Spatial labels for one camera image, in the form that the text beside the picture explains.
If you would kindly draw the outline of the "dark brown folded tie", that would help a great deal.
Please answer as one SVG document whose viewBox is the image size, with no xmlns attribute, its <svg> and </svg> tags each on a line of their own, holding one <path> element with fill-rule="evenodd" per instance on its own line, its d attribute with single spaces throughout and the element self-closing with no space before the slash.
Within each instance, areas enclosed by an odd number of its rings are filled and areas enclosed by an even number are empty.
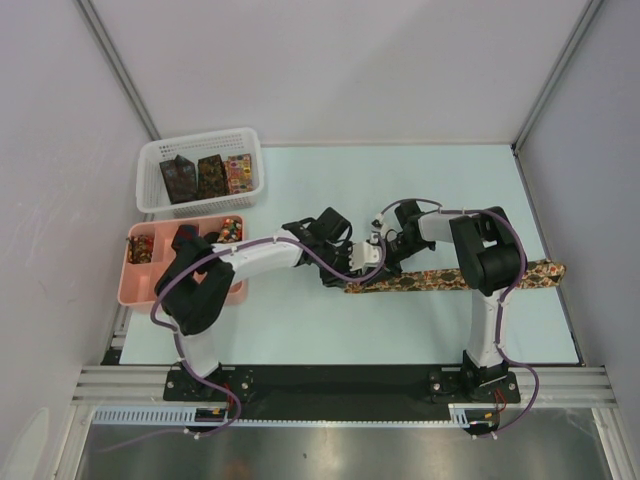
<svg viewBox="0 0 640 480">
<path fill-rule="evenodd" d="M 198 161 L 197 180 L 199 200 L 222 197 L 228 193 L 226 168 L 220 155 L 205 157 Z"/>
</svg>

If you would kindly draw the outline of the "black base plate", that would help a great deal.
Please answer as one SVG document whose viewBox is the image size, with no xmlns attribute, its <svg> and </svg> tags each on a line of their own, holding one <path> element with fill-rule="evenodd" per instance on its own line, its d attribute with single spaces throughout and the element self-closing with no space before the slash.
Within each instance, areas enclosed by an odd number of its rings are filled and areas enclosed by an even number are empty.
<svg viewBox="0 0 640 480">
<path fill-rule="evenodd" d="M 517 405 L 514 373 L 467 393 L 450 365 L 226 365 L 204 383 L 172 367 L 163 398 L 169 402 L 230 401 L 251 418 L 291 419 L 327 414 L 348 419 L 409 419 L 437 405 L 470 403 L 483 409 Z"/>
</svg>

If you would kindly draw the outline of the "red gold rolled tie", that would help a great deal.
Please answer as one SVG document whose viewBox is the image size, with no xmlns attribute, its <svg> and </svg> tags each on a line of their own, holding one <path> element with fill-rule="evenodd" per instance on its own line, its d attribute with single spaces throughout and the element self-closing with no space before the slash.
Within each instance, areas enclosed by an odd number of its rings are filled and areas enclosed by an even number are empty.
<svg viewBox="0 0 640 480">
<path fill-rule="evenodd" d="M 127 262 L 130 264 L 147 264 L 152 260 L 154 237 L 152 235 L 134 235 L 127 239 Z"/>
</svg>

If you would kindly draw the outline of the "red colourful folded tie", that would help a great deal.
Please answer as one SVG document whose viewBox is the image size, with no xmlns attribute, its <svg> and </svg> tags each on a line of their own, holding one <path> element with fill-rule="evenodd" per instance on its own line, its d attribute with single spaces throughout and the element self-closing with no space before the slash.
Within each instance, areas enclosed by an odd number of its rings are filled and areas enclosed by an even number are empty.
<svg viewBox="0 0 640 480">
<path fill-rule="evenodd" d="M 225 161 L 225 170 L 230 194 L 247 193 L 253 190 L 250 154 L 229 156 Z"/>
</svg>

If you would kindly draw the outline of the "white plastic basket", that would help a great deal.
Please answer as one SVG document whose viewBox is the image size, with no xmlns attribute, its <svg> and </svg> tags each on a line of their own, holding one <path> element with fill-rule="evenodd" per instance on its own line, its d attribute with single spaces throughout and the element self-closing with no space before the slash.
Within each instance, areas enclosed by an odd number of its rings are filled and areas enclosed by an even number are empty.
<svg viewBox="0 0 640 480">
<path fill-rule="evenodd" d="M 177 155 L 197 160 L 220 155 L 224 160 L 233 155 L 248 154 L 251 160 L 253 189 L 249 192 L 203 199 L 181 204 L 169 200 L 160 163 Z M 217 212 L 249 208 L 257 203 L 265 187 L 265 168 L 261 144 L 256 131 L 249 127 L 217 130 L 173 137 L 145 144 L 139 153 L 136 178 L 136 206 L 144 214 L 198 217 Z"/>
</svg>

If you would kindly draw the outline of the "dark floral folded tie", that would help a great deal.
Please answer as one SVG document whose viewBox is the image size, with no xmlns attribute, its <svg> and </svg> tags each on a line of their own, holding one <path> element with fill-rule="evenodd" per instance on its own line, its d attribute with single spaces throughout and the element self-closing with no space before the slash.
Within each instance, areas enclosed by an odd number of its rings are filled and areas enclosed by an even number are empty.
<svg viewBox="0 0 640 480">
<path fill-rule="evenodd" d="M 193 162 L 177 155 L 172 160 L 160 162 L 159 168 L 171 204 L 197 199 L 197 177 Z"/>
</svg>

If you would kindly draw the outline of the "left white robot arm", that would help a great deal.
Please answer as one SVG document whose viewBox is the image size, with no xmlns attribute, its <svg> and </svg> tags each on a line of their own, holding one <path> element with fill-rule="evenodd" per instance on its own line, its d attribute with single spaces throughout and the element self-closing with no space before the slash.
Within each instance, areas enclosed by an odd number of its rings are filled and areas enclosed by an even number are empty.
<svg viewBox="0 0 640 480">
<path fill-rule="evenodd" d="M 317 266 L 324 285 L 342 286 L 350 279 L 352 233 L 351 223 L 328 207 L 254 240 L 210 243 L 178 234 L 176 256 L 154 287 L 150 319 L 173 335 L 178 361 L 189 371 L 187 389 L 202 400 L 220 390 L 220 361 L 205 344 L 234 286 L 302 265 Z"/>
</svg>

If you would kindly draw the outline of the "navy red striped rolled tie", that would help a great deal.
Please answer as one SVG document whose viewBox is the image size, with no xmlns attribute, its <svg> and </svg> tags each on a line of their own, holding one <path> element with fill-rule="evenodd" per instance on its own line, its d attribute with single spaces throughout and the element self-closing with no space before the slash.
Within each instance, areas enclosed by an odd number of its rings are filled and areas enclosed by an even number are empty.
<svg viewBox="0 0 640 480">
<path fill-rule="evenodd" d="M 197 225 L 180 225 L 175 233 L 175 242 L 187 242 L 199 236 L 199 229 Z"/>
</svg>

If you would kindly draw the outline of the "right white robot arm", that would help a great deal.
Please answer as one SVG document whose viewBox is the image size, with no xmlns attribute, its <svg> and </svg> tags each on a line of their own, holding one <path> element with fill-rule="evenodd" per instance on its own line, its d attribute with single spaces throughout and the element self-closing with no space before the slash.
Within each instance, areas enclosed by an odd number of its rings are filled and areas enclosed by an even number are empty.
<svg viewBox="0 0 640 480">
<path fill-rule="evenodd" d="M 501 337 L 509 296 L 526 270 L 522 243 L 499 206 L 424 212 L 417 199 L 406 199 L 390 207 L 400 231 L 387 242 L 389 273 L 399 274 L 403 260 L 439 242 L 454 246 L 460 274 L 472 290 L 471 334 L 458 383 L 469 399 L 484 401 L 509 373 Z"/>
</svg>

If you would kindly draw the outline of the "pink compartment tray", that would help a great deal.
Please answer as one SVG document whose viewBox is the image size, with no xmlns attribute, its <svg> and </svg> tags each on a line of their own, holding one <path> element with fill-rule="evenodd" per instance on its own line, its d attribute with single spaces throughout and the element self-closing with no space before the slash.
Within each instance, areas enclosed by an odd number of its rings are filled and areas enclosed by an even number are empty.
<svg viewBox="0 0 640 480">
<path fill-rule="evenodd" d="M 128 242 L 126 241 L 118 290 L 119 303 L 137 312 L 149 313 L 156 300 L 155 285 L 176 258 L 172 242 L 178 227 L 186 224 L 197 225 L 199 235 L 205 236 L 218 232 L 223 220 L 227 217 L 237 218 L 243 222 L 242 240 L 245 240 L 247 238 L 246 223 L 244 218 L 237 214 L 160 220 L 134 225 L 129 230 L 127 239 L 134 235 L 152 235 L 154 237 L 153 255 L 151 262 L 147 264 L 128 263 Z"/>
</svg>

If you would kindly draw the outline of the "brown patterned long tie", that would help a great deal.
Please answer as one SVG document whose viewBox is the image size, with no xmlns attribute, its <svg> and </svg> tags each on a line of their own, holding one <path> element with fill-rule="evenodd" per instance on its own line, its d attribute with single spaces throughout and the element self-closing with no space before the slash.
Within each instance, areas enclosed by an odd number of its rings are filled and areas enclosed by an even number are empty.
<svg viewBox="0 0 640 480">
<path fill-rule="evenodd" d="M 550 259 L 532 261 L 517 285 L 517 289 L 541 289 L 557 287 L 567 271 L 565 264 Z M 458 268 L 406 272 L 390 280 L 370 285 L 349 283 L 344 292 L 365 294 L 379 292 L 463 291 L 469 290 Z"/>
</svg>

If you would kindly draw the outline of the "aluminium frame rail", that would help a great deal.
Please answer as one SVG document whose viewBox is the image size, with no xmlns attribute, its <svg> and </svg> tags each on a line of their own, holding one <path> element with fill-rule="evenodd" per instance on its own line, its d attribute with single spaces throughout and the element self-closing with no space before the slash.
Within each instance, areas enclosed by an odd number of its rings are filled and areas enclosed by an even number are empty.
<svg viewBox="0 0 640 480">
<path fill-rule="evenodd" d="M 86 366 L 72 394 L 73 405 L 161 405 L 168 366 Z M 603 367 L 537 366 L 536 408 L 615 408 Z"/>
</svg>

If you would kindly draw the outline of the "colourful dotted rolled tie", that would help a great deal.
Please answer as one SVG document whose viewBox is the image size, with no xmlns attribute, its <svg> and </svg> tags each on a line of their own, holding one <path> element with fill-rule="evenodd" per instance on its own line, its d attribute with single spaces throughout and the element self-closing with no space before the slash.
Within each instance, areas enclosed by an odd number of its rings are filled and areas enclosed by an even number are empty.
<svg viewBox="0 0 640 480">
<path fill-rule="evenodd" d="M 243 239 L 243 222 L 237 218 L 227 217 L 223 220 L 215 238 L 216 243 L 236 243 Z"/>
</svg>

